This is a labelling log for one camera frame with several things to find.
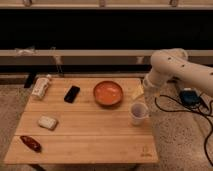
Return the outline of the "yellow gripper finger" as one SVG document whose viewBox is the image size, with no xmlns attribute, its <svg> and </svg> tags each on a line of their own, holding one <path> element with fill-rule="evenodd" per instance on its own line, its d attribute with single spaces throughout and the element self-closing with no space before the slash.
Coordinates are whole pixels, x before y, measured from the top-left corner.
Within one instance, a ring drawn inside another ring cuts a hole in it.
<svg viewBox="0 0 213 171">
<path fill-rule="evenodd" d="M 133 91 L 132 99 L 133 99 L 133 100 L 136 100 L 136 99 L 140 98 L 143 94 L 144 94 L 144 88 L 143 88 L 143 85 L 140 84 L 140 85 Z"/>
</svg>

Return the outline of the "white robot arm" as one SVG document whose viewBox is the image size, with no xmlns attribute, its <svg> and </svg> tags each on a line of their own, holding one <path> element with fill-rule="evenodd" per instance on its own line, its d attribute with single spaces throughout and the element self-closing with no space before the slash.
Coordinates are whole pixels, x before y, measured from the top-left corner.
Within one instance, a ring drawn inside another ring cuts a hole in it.
<svg viewBox="0 0 213 171">
<path fill-rule="evenodd" d="M 134 89 L 133 100 L 140 98 L 146 91 L 157 92 L 172 77 L 177 77 L 213 97 L 213 68 L 189 62 L 186 50 L 157 50 L 151 55 L 150 63 L 152 68 Z"/>
</svg>

